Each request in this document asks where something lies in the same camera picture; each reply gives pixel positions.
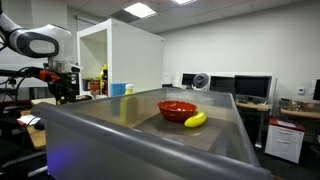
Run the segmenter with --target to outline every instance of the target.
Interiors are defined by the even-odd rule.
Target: fluorescent light panel
[[[191,2],[194,2],[196,0],[172,0],[173,2],[179,4],[179,5],[184,5],[184,4],[188,4],[188,3],[191,3]]]
[[[124,10],[135,15],[135,16],[138,16],[139,18],[145,18],[145,17],[149,17],[149,16],[153,16],[153,15],[157,14],[155,11],[153,11],[148,6],[146,6],[142,3],[139,3],[139,2],[132,5],[132,6],[125,8]]]

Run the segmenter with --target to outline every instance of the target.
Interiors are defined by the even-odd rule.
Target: banana
[[[186,127],[197,127],[203,124],[207,120],[207,116],[202,111],[196,111],[195,115],[188,118],[184,122],[184,126]]]

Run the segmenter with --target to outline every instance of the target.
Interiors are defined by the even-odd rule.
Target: ceiling
[[[302,0],[197,0],[178,6],[172,0],[67,0],[68,6],[103,19],[137,2],[158,14],[129,24],[159,33],[208,21],[283,6]]]

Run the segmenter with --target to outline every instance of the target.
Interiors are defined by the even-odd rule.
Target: monitor screen
[[[237,95],[268,98],[271,76],[235,76]]]
[[[211,76],[210,90],[219,92],[234,92],[234,78]]]
[[[183,73],[182,85],[191,86],[193,84],[193,78],[195,76],[196,76],[196,74],[185,74],[185,73]]]
[[[319,79],[317,80],[316,88],[314,89],[313,100],[320,101],[320,80]]]

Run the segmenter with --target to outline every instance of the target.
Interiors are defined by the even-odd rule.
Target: red bowl
[[[161,101],[157,105],[164,119],[173,122],[185,122],[197,109],[196,105],[183,101]]]

